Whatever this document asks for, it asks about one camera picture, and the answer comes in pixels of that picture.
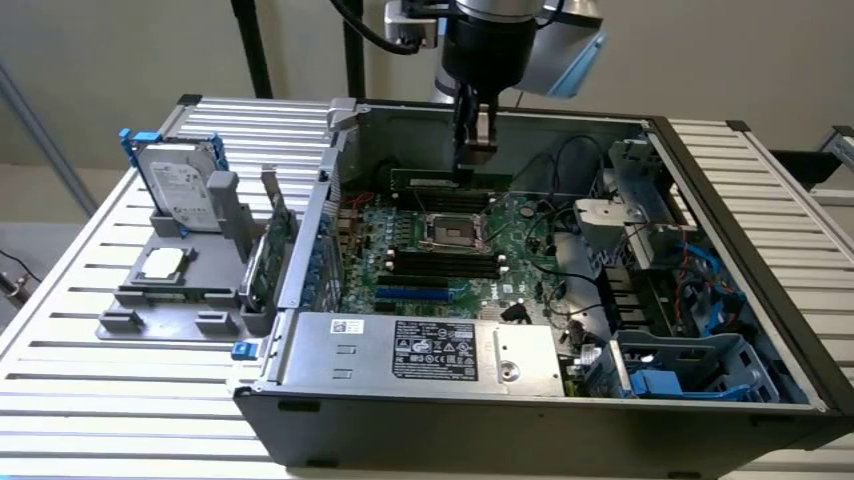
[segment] green circuit board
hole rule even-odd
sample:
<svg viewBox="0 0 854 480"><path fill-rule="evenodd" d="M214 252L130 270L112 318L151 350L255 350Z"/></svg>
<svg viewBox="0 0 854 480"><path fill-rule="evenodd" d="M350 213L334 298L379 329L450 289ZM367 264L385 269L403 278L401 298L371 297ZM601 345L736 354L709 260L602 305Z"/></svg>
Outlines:
<svg viewBox="0 0 854 480"><path fill-rule="evenodd" d="M489 209L489 213L481 215L483 239L489 239L498 232L485 246L485 254L506 256L505 265L509 271L501 278L450 278L451 301L391 300L397 304L394 314L498 320L498 314L522 300L531 318L539 319L535 323L546 322L542 315L545 304L542 298L539 301L535 299L535 287L542 282L543 297L547 297L561 279L543 274L530 263L534 259L546 269L558 268L554 256L542 255L542 251L533 255L526 248L526 236L538 217L523 218L519 209L526 206L534 208L535 202L522 196L503 196ZM359 222L353 232L358 241L354 244L365 245L366 239L370 238L370 247L354 245L343 252L346 278L342 312L377 313L374 304L378 300L378 277L390 274L385 267L386 252L391 247L406 251L426 250L423 239L429 215L435 214L399 211L394 206L385 204L381 198L359 209ZM550 233L549 229L547 222L539 222L531 237L545 239ZM553 307L557 310L567 308L562 300L555 300Z"/></svg>

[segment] black pole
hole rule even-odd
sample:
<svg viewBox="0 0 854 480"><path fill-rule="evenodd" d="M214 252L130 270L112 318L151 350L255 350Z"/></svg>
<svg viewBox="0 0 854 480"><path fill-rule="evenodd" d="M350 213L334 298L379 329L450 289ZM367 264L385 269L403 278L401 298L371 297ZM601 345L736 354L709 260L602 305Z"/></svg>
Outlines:
<svg viewBox="0 0 854 480"><path fill-rule="evenodd" d="M346 0L347 9L359 18L365 15L365 0ZM365 98L365 40L345 22L345 58L347 59L347 94Z"/></svg>
<svg viewBox="0 0 854 480"><path fill-rule="evenodd" d="M262 41L262 31L258 26L258 15L255 14L255 0L231 0L231 9L235 12L238 26L241 27L241 38L243 39L246 63L250 66L255 96L258 98L273 98L265 42Z"/></svg>

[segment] cpu socket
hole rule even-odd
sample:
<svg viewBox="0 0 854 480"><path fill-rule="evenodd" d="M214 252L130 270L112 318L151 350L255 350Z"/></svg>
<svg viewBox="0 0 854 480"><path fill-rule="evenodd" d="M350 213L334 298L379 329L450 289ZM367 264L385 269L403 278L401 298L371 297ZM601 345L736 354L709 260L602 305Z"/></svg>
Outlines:
<svg viewBox="0 0 854 480"><path fill-rule="evenodd" d="M422 247L443 252L487 252L481 215L433 214L425 217Z"/></svg>

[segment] white wall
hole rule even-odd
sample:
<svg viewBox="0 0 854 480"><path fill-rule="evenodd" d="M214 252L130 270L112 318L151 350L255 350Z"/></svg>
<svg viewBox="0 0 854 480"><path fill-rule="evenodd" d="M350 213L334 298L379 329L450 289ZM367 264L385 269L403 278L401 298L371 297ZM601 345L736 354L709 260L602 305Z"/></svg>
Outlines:
<svg viewBox="0 0 854 480"><path fill-rule="evenodd" d="M326 0L258 0L279 97L346 94ZM382 0L367 0L381 29ZM854 123L850 0L602 0L610 42L581 96L523 106L744 119L766 144L812 148ZM423 100L437 52L367 48L369 94ZM229 0L4 0L0 59L67 156L120 168L120 127L158 127L182 93L251 95ZM0 108L0 162L42 162Z"/></svg>

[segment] warning label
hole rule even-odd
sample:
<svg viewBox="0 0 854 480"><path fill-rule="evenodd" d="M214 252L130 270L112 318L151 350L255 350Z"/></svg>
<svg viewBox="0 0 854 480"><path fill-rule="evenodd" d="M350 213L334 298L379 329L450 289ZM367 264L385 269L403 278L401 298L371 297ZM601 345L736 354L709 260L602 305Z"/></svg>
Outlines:
<svg viewBox="0 0 854 480"><path fill-rule="evenodd" d="M478 381L475 326L395 322L391 373L414 380Z"/></svg>

